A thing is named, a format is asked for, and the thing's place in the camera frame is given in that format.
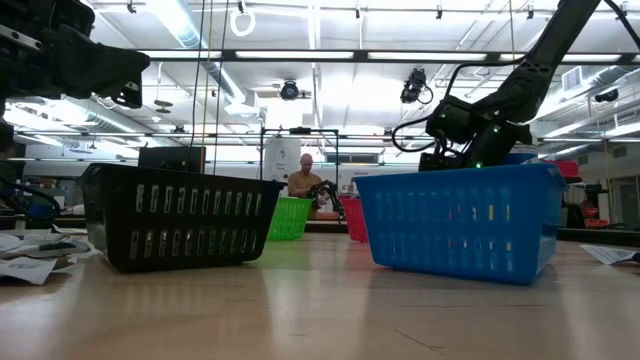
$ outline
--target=ceiling light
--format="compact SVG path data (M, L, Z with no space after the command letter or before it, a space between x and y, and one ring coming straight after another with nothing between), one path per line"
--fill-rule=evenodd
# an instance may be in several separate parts
M610 62L618 61L622 55L616 54L568 54L562 59L562 62Z
M434 60L434 61L483 61L487 54L474 53L407 53L407 52L370 52L372 60Z
M140 51L143 54L148 55L151 61L158 59L197 59L198 51L196 50L143 50ZM206 51L200 52L200 59L220 59L222 52L220 51Z
M608 138L608 137L626 135L626 134L634 133L637 131L640 131L640 122L618 126L613 130L609 130L605 132L605 136Z
M596 143L602 139L576 139L576 138L542 138L543 142L577 142L577 143Z
M515 54L500 54L500 61L513 61L515 55L515 59L521 58L525 56L525 53L515 53Z
M352 59L353 51L236 51L241 59Z

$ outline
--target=black plastic basket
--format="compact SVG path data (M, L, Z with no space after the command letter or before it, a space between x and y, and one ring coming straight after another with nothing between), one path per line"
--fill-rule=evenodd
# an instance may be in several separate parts
M91 164L80 180L89 240L118 271L260 257L283 183Z

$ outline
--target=mounted camera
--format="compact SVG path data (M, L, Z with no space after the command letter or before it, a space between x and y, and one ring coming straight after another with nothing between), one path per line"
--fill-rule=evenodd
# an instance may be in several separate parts
M404 89L400 93L400 100L403 104L411 104L418 101L420 94L427 86L427 75L424 69L413 69L409 79L404 83Z
M295 100L298 98L300 90L294 80L287 80L284 82L284 86L280 89L280 97L282 100Z
M618 89L613 89L604 94L596 95L593 98L596 102L611 102L618 100Z

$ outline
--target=wooden table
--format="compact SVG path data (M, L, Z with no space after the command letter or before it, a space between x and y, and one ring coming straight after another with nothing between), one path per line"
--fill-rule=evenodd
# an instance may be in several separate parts
M342 235L236 268L121 275L93 257L0 286L0 359L632 359L639 274L568 243L530 288L394 272Z

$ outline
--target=fluorescent light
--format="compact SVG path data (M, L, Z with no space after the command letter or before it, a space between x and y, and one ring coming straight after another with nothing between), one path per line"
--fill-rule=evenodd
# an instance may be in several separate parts
M236 51L241 59L352 59L353 51Z
M95 143L95 146L104 152L120 155L123 157L137 158L139 155L137 151L130 149L126 146L122 146L122 145L118 145L118 144L114 144L106 141L97 142Z
M610 143L640 143L640 138L613 138L609 140Z
M562 59L563 62L569 61L589 61L589 62L609 62L617 61L622 55L616 54L567 54Z
M372 60L434 60L434 61L483 61L487 54L474 53L406 53L406 52L370 52Z
M637 131L640 131L640 122L618 126L613 130L606 131L605 136L608 138L608 137L626 135L626 134L634 133Z
M579 123L573 123L571 125L563 126L563 127L558 128L556 130L553 130L550 133L547 133L544 136L544 138L546 139L546 138L555 137L555 136L558 136L558 135L564 135L564 134L566 134L568 132L571 132L571 131L579 128L580 126L582 126L582 125L580 125Z
M577 143L596 143L602 139L576 139L576 138L542 138L544 142L577 142Z
M516 59L525 56L525 53L516 53ZM500 61L513 61L513 54L500 54Z
M172 59L197 59L198 58L198 51L194 51L194 50L143 50L140 52L148 55L152 61L154 59L166 59L166 58L172 58ZM207 59L207 56L209 57L209 59L217 60L222 57L222 52L207 51L206 49L202 50L202 52L200 53L200 59Z

